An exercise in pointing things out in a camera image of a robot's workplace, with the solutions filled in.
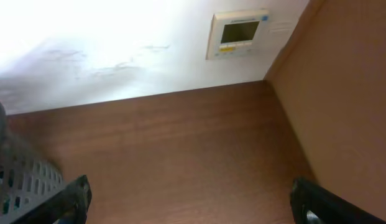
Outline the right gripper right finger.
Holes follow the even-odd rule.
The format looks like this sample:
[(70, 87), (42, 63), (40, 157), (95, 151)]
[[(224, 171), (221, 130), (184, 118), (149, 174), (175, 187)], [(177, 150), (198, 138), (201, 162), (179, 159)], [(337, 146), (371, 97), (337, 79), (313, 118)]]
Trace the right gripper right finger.
[(293, 181), (290, 205), (297, 224), (386, 224), (386, 221), (302, 177)]

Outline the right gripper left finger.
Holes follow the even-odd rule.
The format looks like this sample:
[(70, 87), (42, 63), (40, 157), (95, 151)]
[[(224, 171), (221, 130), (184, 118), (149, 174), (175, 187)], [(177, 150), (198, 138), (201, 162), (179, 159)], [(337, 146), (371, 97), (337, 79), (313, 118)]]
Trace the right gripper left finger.
[(12, 221), (16, 224), (85, 224), (92, 199), (90, 183), (81, 175), (48, 199), (22, 212)]

